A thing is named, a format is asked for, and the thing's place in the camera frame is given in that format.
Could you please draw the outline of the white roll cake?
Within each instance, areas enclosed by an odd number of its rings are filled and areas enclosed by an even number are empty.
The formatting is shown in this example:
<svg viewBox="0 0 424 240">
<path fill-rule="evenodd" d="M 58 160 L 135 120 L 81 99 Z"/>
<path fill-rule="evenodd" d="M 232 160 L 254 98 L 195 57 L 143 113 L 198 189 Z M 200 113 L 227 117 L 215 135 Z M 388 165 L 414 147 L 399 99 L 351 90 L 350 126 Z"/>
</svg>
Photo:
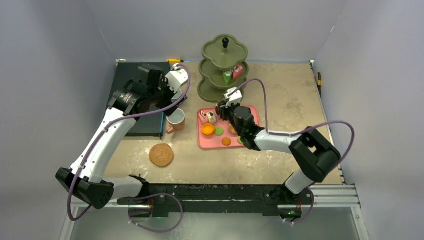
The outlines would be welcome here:
<svg viewBox="0 0 424 240">
<path fill-rule="evenodd" d="M 217 122 L 217 118 L 214 112 L 209 111 L 206 113 L 206 116 L 208 118 L 208 122 L 212 125 L 214 125 Z"/>
</svg>

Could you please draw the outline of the purple green cake slice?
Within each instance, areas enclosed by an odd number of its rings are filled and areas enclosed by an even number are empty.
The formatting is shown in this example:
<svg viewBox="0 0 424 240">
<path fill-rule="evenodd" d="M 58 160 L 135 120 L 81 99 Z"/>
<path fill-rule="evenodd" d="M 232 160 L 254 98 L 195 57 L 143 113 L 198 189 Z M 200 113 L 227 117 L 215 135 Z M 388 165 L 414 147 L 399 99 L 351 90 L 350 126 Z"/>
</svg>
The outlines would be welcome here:
<svg viewBox="0 0 424 240">
<path fill-rule="evenodd" d="M 233 70 L 226 70 L 222 72 L 223 79 L 226 85 L 229 85 L 233 80 Z"/>
</svg>

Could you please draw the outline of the pink serving tray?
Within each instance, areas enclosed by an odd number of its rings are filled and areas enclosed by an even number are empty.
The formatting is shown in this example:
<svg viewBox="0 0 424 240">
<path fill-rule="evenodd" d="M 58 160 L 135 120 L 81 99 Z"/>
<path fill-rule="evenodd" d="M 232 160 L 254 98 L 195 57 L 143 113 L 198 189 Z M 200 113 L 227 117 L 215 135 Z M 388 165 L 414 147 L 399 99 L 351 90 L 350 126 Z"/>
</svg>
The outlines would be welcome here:
<svg viewBox="0 0 424 240">
<path fill-rule="evenodd" d="M 201 132 L 202 125 L 206 124 L 206 121 L 201 121 L 198 118 L 198 112 L 200 110 L 204 110 L 205 113 L 207 112 L 214 112 L 216 115 L 216 111 L 214 107 L 208 107 L 208 108 L 200 108 L 197 111 L 197 142 L 199 147 L 202 149 L 222 149 L 222 148 L 242 148 L 243 145 L 238 143 L 238 135 L 235 135 L 230 132 L 229 130 L 229 121 L 223 121 L 220 118 L 216 119 L 216 123 L 214 124 L 215 127 L 222 127 L 224 130 L 223 135 L 217 136 L 215 134 L 213 135 L 203 135 Z M 230 138 L 231 139 L 231 145 L 230 146 L 224 146 L 222 145 L 222 139 L 223 138 Z"/>
</svg>

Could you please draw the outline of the pink triangle cake slice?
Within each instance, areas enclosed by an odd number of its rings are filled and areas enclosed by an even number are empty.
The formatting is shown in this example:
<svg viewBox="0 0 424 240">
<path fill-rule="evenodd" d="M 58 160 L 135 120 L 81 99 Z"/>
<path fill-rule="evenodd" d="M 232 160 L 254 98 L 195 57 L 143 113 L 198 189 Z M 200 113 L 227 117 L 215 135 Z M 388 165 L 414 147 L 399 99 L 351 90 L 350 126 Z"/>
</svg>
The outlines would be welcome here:
<svg viewBox="0 0 424 240">
<path fill-rule="evenodd" d="M 232 71 L 232 79 L 235 81 L 243 73 L 244 67 L 241 64 L 236 65 Z"/>
</svg>

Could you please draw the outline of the green three-tier stand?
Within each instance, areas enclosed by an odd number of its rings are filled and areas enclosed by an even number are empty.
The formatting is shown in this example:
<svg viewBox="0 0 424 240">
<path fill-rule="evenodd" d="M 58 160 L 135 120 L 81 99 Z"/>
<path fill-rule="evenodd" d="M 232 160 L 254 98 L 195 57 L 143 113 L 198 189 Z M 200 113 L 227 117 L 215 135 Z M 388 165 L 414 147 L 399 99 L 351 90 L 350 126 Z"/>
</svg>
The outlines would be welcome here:
<svg viewBox="0 0 424 240">
<path fill-rule="evenodd" d="M 201 49 L 203 60 L 198 65 L 202 77 L 197 86 L 198 96 L 208 103 L 218 103 L 228 89 L 238 87 L 247 81 L 249 66 L 248 48 L 230 34 L 220 34 L 206 42 Z M 223 72 L 243 66 L 243 73 L 226 85 Z"/>
</svg>

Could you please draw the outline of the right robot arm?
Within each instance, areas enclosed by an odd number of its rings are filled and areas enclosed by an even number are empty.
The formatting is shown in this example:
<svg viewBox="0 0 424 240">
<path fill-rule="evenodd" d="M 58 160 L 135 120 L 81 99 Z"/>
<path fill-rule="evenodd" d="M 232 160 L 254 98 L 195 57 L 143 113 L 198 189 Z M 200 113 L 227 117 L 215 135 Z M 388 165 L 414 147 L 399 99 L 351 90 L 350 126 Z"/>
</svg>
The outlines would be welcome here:
<svg viewBox="0 0 424 240">
<path fill-rule="evenodd" d="M 280 196 L 288 204 L 300 198 L 301 192 L 314 183 L 321 183 L 337 166 L 340 152 L 316 129 L 304 133 L 267 131 L 255 123 L 249 107 L 221 101 L 216 114 L 235 129 L 245 148 L 254 151 L 276 151 L 291 154 L 299 166 L 282 185 Z"/>
</svg>

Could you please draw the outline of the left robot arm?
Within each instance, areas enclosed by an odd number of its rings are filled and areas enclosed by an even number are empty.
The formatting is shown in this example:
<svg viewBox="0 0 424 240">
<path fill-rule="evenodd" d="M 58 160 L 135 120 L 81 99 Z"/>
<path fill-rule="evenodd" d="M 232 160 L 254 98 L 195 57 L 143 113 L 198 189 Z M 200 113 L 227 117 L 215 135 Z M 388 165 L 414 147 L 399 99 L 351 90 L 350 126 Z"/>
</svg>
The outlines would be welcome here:
<svg viewBox="0 0 424 240">
<path fill-rule="evenodd" d="M 113 199 L 130 198 L 138 205 L 146 203 L 149 191 L 140 177 L 105 178 L 106 168 L 120 145 L 141 117 L 154 114 L 170 116 L 183 99 L 172 98 L 191 84 L 191 73 L 183 63 L 176 63 L 164 74 L 155 66 L 140 66 L 147 74 L 144 81 L 131 79 L 110 99 L 104 118 L 89 144 L 69 168 L 60 168 L 56 179 L 68 191 L 67 210 L 75 197 L 97 210 Z"/>
</svg>

